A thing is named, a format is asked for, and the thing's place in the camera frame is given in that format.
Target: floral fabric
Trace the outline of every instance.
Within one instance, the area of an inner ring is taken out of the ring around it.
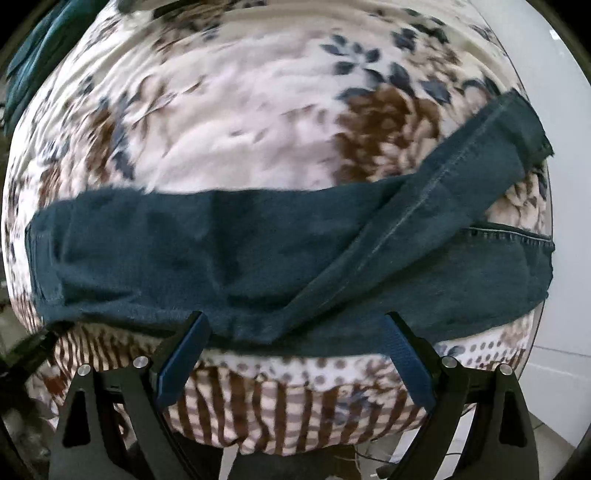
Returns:
[[[213,0],[154,18],[111,2],[46,80],[12,139],[2,249],[29,331],[24,229],[58,199],[109,186],[322,189],[413,172],[494,96],[525,94],[466,0]],[[546,177],[531,171],[489,221],[545,232]],[[534,313],[437,345],[464,365],[518,367]],[[79,325],[41,374],[54,410],[82,362],[126,365],[156,340]],[[418,425],[391,361],[206,351],[171,425],[215,446],[289,455]]]

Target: metal screw head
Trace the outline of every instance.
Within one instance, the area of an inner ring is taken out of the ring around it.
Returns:
[[[503,375],[509,376],[509,375],[513,374],[513,369],[511,368],[510,365],[507,365],[507,364],[500,364],[499,370]]]
[[[143,368],[146,367],[150,362],[150,359],[147,356],[139,356],[134,360],[134,367],[135,368]]]
[[[78,367],[78,375],[85,377],[92,372],[92,367],[89,364],[84,364]]]
[[[453,358],[452,356],[444,356],[441,359],[441,364],[445,368],[456,368],[457,367],[457,360],[455,358]]]

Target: stitching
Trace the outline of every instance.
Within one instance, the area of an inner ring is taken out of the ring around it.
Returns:
[[[35,266],[36,263],[38,261],[38,255],[37,255],[37,250],[38,250],[38,244],[39,242],[42,242],[43,247],[47,246],[47,249],[49,250],[49,232],[44,231],[41,233],[38,233],[35,235],[35,240],[32,242],[32,246],[33,246],[33,250],[34,250],[34,255],[35,255]],[[44,289],[41,287],[41,283],[39,282],[39,279],[37,277],[37,273],[35,273],[35,278],[34,278],[34,284],[35,284],[35,289],[37,290],[39,296],[45,300],[47,303],[55,303],[58,300],[63,300],[63,293],[61,291],[61,284],[58,283],[57,285],[57,291],[53,294],[53,295],[47,295],[47,292],[44,291]]]
[[[388,238],[394,234],[394,232],[402,225],[402,223],[404,223],[408,219],[408,217],[410,217],[410,215],[416,209],[418,209],[423,203],[425,203],[425,201],[429,197],[429,194],[441,182],[442,178],[449,172],[449,170],[452,167],[454,167],[460,160],[464,160],[465,159],[468,150],[471,150],[472,149],[472,147],[474,146],[474,143],[476,143],[476,141],[482,136],[483,131],[488,127],[488,125],[492,121],[496,120],[502,113],[504,113],[510,103],[512,103],[512,102],[514,102],[514,101],[516,101],[518,99],[519,99],[519,97],[516,97],[516,96],[507,96],[507,97],[505,97],[505,98],[502,99],[502,103],[499,104],[498,109],[495,112],[493,112],[490,115],[490,117],[487,118],[483,122],[483,124],[476,130],[476,132],[473,135],[471,135],[472,140],[470,142],[468,142],[464,146],[464,148],[453,157],[452,160],[446,162],[445,165],[443,165],[443,167],[441,168],[441,170],[439,172],[439,175],[437,177],[431,179],[431,181],[429,182],[429,184],[426,185],[426,187],[423,189],[423,192],[421,194],[421,197],[419,198],[419,200],[417,201],[417,203],[415,203],[414,205],[412,205],[403,214],[402,218],[398,221],[398,223],[396,225],[394,225],[382,237],[382,239],[378,242],[377,246],[364,258],[364,260],[355,269],[355,271],[351,275],[349,275],[347,281],[335,293],[333,293],[328,299],[326,299],[323,303],[321,303],[320,304],[320,307],[323,307],[328,302],[330,302],[333,298],[335,298],[339,293],[341,293],[349,285],[349,283],[353,279],[353,276],[354,275],[357,275],[360,272],[360,270],[362,270],[363,268],[365,268],[365,265],[367,265],[367,263],[369,262],[369,260],[377,252],[377,250],[379,250],[383,246],[383,244],[388,240]]]
[[[471,226],[471,227],[468,227],[468,230],[474,230],[476,232],[506,233],[509,236],[517,235],[517,236],[522,236],[523,238],[527,238],[529,240],[539,240],[540,242],[547,242],[549,244],[553,243],[553,240],[551,238],[543,238],[543,237],[539,237],[539,236],[527,235],[527,233],[514,232],[514,231],[502,230],[502,229],[496,229],[496,228],[480,228],[480,227],[476,227],[476,226]]]

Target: dark green fabric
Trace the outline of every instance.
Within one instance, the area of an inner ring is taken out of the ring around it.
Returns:
[[[7,69],[4,132],[18,121],[51,72],[78,43],[108,0],[61,0],[37,24]]]

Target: striped fabric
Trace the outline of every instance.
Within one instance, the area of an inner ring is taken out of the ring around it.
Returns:
[[[125,367],[138,355],[151,355],[157,341],[96,325],[78,325],[61,338],[55,350],[59,381],[45,377],[58,403],[79,365],[103,371]],[[516,367],[525,353],[519,349],[500,362]],[[60,391],[55,386],[61,385]],[[340,385],[327,391],[290,386],[274,380],[245,378],[228,368],[199,363],[184,395],[166,413],[174,430],[199,443],[216,447],[239,445],[244,454],[262,451],[292,455],[330,445],[356,444],[387,433],[418,427],[425,418],[400,384],[394,401],[379,403],[378,385]]]

